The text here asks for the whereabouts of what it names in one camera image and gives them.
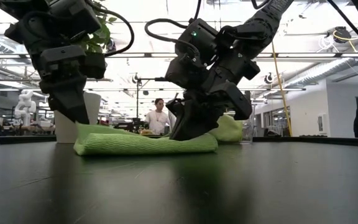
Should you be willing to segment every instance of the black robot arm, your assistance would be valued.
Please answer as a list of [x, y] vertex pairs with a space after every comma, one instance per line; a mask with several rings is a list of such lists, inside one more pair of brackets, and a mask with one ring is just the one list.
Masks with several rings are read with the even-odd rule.
[[[72, 121], [88, 124], [83, 89], [87, 78], [100, 79], [106, 71], [105, 57], [129, 49], [134, 41], [131, 25], [119, 14], [100, 9], [91, 0], [0, 0], [0, 9], [19, 21], [5, 36], [26, 47], [38, 71], [40, 89], [49, 94], [51, 110]], [[87, 52], [77, 44], [101, 28], [93, 10], [112, 14], [128, 26], [129, 45], [108, 54]]]
[[183, 99], [167, 103], [177, 117], [171, 139], [188, 140], [217, 128], [217, 120], [227, 109], [236, 112], [236, 120], [249, 118], [250, 95], [244, 95], [237, 84], [242, 77], [251, 80], [260, 72], [252, 59], [273, 41], [281, 16], [292, 2], [271, 0], [243, 25], [226, 26], [219, 32], [202, 19], [190, 20], [175, 45], [178, 57], [170, 62], [165, 76], [186, 90]]

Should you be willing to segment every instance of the humanoid robot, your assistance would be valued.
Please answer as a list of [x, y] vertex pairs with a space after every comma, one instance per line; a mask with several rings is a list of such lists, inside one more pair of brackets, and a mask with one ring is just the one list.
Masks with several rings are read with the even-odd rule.
[[37, 105], [34, 101], [31, 100], [33, 95], [32, 91], [23, 90], [22, 94], [19, 95], [19, 102], [15, 107], [15, 120], [13, 122], [14, 126], [29, 126], [31, 114], [35, 113]]

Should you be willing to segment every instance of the cable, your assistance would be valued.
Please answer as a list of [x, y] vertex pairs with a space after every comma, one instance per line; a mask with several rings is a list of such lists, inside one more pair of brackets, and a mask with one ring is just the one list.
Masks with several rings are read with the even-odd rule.
[[348, 41], [350, 41], [350, 40], [358, 40], [358, 36], [355, 37], [355, 38], [343, 38], [343, 37], [340, 37], [340, 36], [336, 35], [336, 32], [337, 32], [336, 30], [333, 32], [333, 36], [336, 37], [336, 38], [338, 38], [338, 39], [348, 40]]
[[147, 35], [149, 35], [149, 36], [151, 36], [153, 38], [156, 38], [157, 40], [162, 40], [162, 41], [166, 41], [166, 42], [173, 42], [175, 44], [185, 45], [185, 46], [189, 47], [193, 51], [194, 57], [199, 57], [200, 56], [200, 52], [198, 51], [196, 46], [194, 46], [191, 43], [188, 43], [188, 42], [185, 42], [185, 41], [182, 41], [182, 40], [173, 39], [173, 38], [162, 37], [160, 35], [153, 34], [151, 31], [149, 31], [149, 26], [151, 26], [153, 24], [156, 24], [158, 22], [167, 22], [167, 23], [173, 24], [173, 25], [175, 25], [177, 27], [180, 27], [180, 28], [183, 28], [183, 29], [187, 28], [187, 26], [182, 25], [182, 24], [180, 24], [180, 23], [178, 23], [176, 21], [173, 21], [171, 19], [153, 19], [152, 21], [148, 21], [146, 23], [146, 25], [144, 26], [144, 30], [146, 31]]
[[252, 2], [252, 6], [254, 7], [254, 9], [258, 10], [258, 9], [264, 7], [267, 3], [269, 3], [270, 0], [265, 0], [265, 1], [262, 2], [260, 5], [258, 5], [258, 4], [256, 3], [256, 0], [251, 0], [251, 2]]
[[358, 29], [356, 28], [356, 26], [347, 18], [347, 16], [335, 4], [335, 2], [333, 0], [327, 0], [327, 2], [329, 2], [335, 10], [337, 10], [339, 15], [341, 15], [341, 17], [346, 21], [347, 25], [349, 25], [353, 29], [353, 31], [358, 35]]
[[129, 22], [124, 17], [122, 17], [120, 14], [118, 14], [116, 12], [113, 12], [113, 11], [110, 11], [107, 9], [101, 9], [97, 5], [93, 4], [93, 2], [91, 0], [85, 0], [85, 2], [87, 4], [89, 4], [96, 11], [113, 15], [113, 16], [117, 17], [118, 19], [122, 20], [125, 23], [125, 25], [128, 26], [129, 32], [131, 33], [131, 40], [129, 41], [127, 46], [125, 46], [123, 49], [116, 50], [115, 52], [106, 53], [106, 54], [104, 54], [104, 56], [109, 57], [112, 55], [123, 53], [123, 52], [127, 51], [128, 49], [130, 49], [130, 47], [132, 47], [132, 44], [134, 44], [134, 41], [135, 41], [135, 32], [134, 32], [132, 26], [129, 24]]
[[285, 101], [285, 94], [284, 94], [284, 91], [283, 91], [283, 86], [282, 86], [282, 84], [281, 84], [280, 74], [279, 74], [279, 72], [278, 72], [276, 51], [275, 51], [275, 49], [274, 49], [274, 43], [273, 43], [273, 41], [272, 41], [272, 49], [273, 49], [273, 59], [274, 59], [274, 65], [275, 65], [275, 68], [276, 68], [276, 74], [277, 74], [278, 84], [279, 84], [279, 86], [280, 86], [281, 96], [282, 96], [282, 98], [283, 98], [285, 117], [287, 118], [288, 129], [289, 129], [289, 131], [290, 131], [290, 137], [292, 137], [292, 126], [291, 126], [290, 116], [288, 115], [287, 102]]
[[194, 15], [194, 20], [196, 20], [198, 18], [198, 13], [200, 13], [201, 2], [202, 2], [202, 0], [198, 0], [196, 14]]

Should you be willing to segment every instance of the green towel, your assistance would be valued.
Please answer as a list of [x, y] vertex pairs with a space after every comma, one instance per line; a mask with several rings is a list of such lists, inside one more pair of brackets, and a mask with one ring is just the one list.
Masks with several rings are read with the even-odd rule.
[[224, 115], [220, 117], [218, 123], [219, 128], [187, 141], [174, 141], [169, 138], [152, 139], [106, 126], [77, 123], [78, 137], [74, 150], [80, 156], [213, 152], [218, 148], [218, 141], [241, 141], [241, 121], [235, 121], [232, 117]]

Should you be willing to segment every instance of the black table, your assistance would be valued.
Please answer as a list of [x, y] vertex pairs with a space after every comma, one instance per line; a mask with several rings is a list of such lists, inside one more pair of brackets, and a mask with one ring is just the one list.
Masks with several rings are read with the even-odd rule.
[[217, 153], [79, 157], [0, 146], [0, 223], [358, 223], [358, 147], [221, 146]]

